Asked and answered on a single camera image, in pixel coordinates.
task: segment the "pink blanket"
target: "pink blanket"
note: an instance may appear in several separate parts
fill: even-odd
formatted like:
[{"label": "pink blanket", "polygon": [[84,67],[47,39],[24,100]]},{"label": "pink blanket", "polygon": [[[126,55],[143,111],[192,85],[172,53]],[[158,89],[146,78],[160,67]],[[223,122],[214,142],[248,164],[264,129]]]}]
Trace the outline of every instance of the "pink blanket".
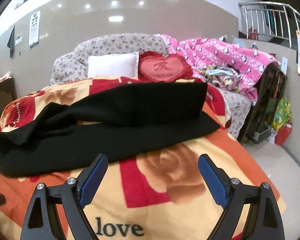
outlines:
[{"label": "pink blanket", "polygon": [[240,93],[247,96],[254,104],[257,99],[257,89],[253,87],[263,74],[264,69],[270,64],[280,62],[262,51],[241,48],[237,44],[226,43],[216,39],[196,38],[177,42],[168,35],[161,35],[167,44],[170,54],[183,56],[194,70],[194,77],[205,81],[197,69],[211,64],[230,65],[241,73]]}]

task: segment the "white tiled floor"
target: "white tiled floor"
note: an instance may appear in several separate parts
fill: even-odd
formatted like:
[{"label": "white tiled floor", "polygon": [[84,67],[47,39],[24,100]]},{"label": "white tiled floor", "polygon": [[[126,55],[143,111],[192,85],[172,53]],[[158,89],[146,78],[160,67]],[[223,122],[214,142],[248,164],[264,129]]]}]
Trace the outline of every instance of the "white tiled floor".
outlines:
[{"label": "white tiled floor", "polygon": [[300,236],[299,166],[284,149],[268,141],[259,145],[248,143],[244,148],[271,179],[286,204],[282,215],[286,240],[297,240]]}]

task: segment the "orange blanket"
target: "orange blanket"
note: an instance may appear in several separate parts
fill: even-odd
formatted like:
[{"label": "orange blanket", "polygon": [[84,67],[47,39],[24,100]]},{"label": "orange blanket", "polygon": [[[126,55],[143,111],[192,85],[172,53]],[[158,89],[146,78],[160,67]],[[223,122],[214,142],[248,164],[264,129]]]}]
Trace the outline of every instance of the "orange blanket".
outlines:
[{"label": "orange blanket", "polygon": [[[87,79],[56,85],[45,90],[44,98],[35,97],[38,93],[27,98],[35,97],[36,117],[47,102],[60,103],[62,100],[62,103],[71,104],[87,96],[84,87],[92,82],[93,79]],[[69,92],[73,89],[76,90],[74,94]],[[215,98],[219,98],[213,88],[210,87],[209,91],[210,97],[207,97],[203,111],[221,124],[219,130],[203,138],[155,152],[140,153],[135,158],[109,165],[93,202],[84,209],[99,239],[206,239],[217,223],[222,208],[215,204],[198,171],[198,158],[204,153],[229,177],[239,178],[244,184],[259,186],[264,181],[269,182],[281,212],[284,211],[285,204],[274,185],[223,128],[222,102],[213,100],[211,94],[215,93]],[[7,120],[23,99],[6,107],[1,117],[3,131],[16,129],[16,125],[7,124]],[[7,198],[7,203],[0,207],[2,234],[8,240],[20,239],[26,209],[39,182],[47,186],[58,185],[69,177],[77,177],[80,172],[73,170],[18,179],[0,174],[0,193]],[[248,209],[245,205],[234,237],[240,236]],[[73,239],[61,206],[58,211],[67,239]]]}]

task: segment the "pillow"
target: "pillow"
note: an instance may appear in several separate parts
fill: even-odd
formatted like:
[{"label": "pillow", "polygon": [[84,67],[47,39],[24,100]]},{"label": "pillow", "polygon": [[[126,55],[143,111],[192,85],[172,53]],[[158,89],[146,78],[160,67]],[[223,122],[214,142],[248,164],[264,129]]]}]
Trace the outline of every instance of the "pillow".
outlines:
[{"label": "pillow", "polygon": [[176,54],[167,58],[156,52],[140,55],[139,79],[146,82],[174,82],[177,79],[190,79],[193,72],[186,60]]},{"label": "pillow", "polygon": [[88,78],[95,76],[138,76],[139,52],[88,57]]}]

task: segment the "beige wall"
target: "beige wall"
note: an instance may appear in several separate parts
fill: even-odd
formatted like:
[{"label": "beige wall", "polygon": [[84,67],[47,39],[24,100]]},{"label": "beige wall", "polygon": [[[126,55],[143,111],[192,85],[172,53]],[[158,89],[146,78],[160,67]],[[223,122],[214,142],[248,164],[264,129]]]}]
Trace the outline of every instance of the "beige wall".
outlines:
[{"label": "beige wall", "polygon": [[[40,44],[28,48],[30,16],[15,23],[15,35],[22,36],[15,56],[9,58],[13,26],[0,36],[0,76],[12,71],[18,96],[49,85],[57,57],[74,50],[81,42],[112,33],[165,33],[182,41],[194,37],[238,36],[238,19],[203,0],[53,0],[41,10]],[[122,22],[108,18],[122,15]]]},{"label": "beige wall", "polygon": [[284,96],[291,104],[293,128],[284,146],[287,147],[300,162],[300,75],[298,75],[297,72],[297,52],[287,47],[262,41],[244,40],[244,42],[247,47],[252,46],[255,42],[260,50],[268,53],[276,53],[280,61],[282,57],[288,59],[288,81]]}]

